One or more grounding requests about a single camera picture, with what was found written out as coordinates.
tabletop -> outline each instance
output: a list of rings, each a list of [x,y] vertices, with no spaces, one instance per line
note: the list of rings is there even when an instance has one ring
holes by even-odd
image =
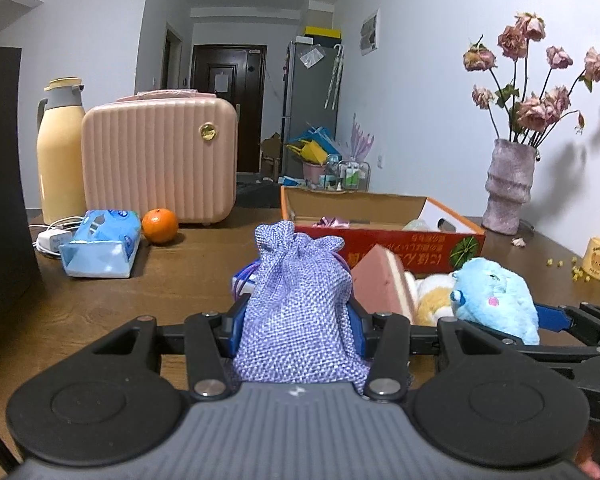
[[[72,280],[60,262],[39,255],[42,278],[0,322],[0,435],[11,449],[4,410],[20,384],[136,316],[152,314],[159,324],[176,324],[190,314],[225,311],[232,304],[231,276],[257,257],[254,228],[279,219],[276,209],[236,207],[215,226],[181,229],[170,246],[143,243],[128,280]],[[518,248],[512,237],[488,232],[482,256],[523,276],[539,303],[600,305],[600,282],[571,280],[572,253],[540,234],[522,235],[526,247]],[[546,265],[549,258],[552,267]],[[557,267],[559,260],[564,266]],[[576,343],[569,335],[544,331],[541,339]],[[421,383],[432,374],[432,361],[414,359],[411,368]],[[165,356],[162,375],[185,388],[184,357]]]

white charger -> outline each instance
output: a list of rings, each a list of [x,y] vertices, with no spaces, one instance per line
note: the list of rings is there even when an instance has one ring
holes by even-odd
[[[73,237],[74,234],[71,231],[53,227],[46,231],[42,231],[38,235],[36,245],[39,250],[42,250],[42,252],[46,251],[49,253],[59,254],[60,246],[62,244],[69,243]]]

front door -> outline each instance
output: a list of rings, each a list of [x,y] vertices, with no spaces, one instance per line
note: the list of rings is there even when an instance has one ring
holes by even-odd
[[[238,112],[238,171],[260,171],[264,63],[261,45],[196,45],[192,88],[216,94]]]

cardboard box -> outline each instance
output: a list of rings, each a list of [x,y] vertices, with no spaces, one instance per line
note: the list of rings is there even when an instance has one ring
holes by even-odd
[[[404,268],[415,274],[451,272],[479,256],[484,244],[481,227],[432,198],[293,187],[282,187],[280,193],[282,218],[312,238],[342,237],[340,254],[350,267],[380,244],[398,254]],[[347,220],[350,227],[313,227],[323,216]],[[435,231],[402,231],[416,218]]]

metal screw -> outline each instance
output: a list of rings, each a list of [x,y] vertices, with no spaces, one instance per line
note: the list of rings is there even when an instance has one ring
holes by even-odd
[[[376,395],[393,395],[400,391],[400,383],[394,379],[374,379],[369,383],[369,389]]]
[[[215,397],[224,393],[226,385],[216,379],[204,379],[198,381],[193,390],[203,397]]]

